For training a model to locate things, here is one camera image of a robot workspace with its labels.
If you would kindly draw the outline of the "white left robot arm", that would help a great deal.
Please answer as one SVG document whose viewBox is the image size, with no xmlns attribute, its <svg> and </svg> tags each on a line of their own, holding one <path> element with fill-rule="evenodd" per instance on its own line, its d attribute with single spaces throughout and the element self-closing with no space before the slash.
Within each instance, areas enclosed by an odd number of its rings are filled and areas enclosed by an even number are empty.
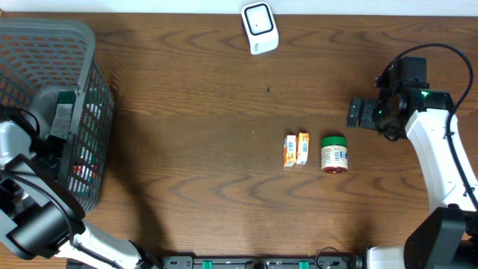
<svg viewBox="0 0 478 269">
<path fill-rule="evenodd" d="M 29 111 L 1 106 L 2 132 L 13 147 L 1 166 L 1 242 L 22 259 L 61 257 L 92 268 L 162 268 L 131 241 L 88 223 L 76 198 L 56 180 L 65 141 L 40 136 Z"/>
</svg>

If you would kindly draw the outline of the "green lid jar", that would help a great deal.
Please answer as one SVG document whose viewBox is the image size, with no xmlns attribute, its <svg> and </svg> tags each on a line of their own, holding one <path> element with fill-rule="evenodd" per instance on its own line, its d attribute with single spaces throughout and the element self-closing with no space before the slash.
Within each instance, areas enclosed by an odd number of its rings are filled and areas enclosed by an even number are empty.
<svg viewBox="0 0 478 269">
<path fill-rule="evenodd" d="M 348 171 L 347 139 L 328 136 L 321 140 L 321 169 L 324 173 L 345 173 Z"/>
</svg>

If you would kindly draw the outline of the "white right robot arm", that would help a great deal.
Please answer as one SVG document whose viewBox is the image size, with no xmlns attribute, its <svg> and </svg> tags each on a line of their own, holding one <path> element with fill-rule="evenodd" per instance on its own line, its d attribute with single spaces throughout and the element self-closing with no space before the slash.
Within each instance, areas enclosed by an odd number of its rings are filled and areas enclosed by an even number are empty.
<svg viewBox="0 0 478 269">
<path fill-rule="evenodd" d="M 476 268 L 477 178 L 462 145 L 446 91 L 431 90 L 426 60 L 393 60 L 376 78 L 378 99 L 354 99 L 347 127 L 407 139 L 426 183 L 430 214 L 399 247 L 371 247 L 353 268 Z"/>
</svg>

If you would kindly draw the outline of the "orange small box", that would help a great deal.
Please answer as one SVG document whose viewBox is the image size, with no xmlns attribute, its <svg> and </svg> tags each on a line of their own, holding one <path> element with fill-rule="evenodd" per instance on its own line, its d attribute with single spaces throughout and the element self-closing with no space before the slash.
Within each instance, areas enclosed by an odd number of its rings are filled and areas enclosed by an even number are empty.
<svg viewBox="0 0 478 269">
<path fill-rule="evenodd" d="M 299 133 L 297 136 L 297 165 L 305 165 L 308 160 L 309 133 Z"/>
<path fill-rule="evenodd" d="M 297 162 L 297 136 L 287 135 L 284 140 L 283 166 L 293 167 Z"/>
</svg>

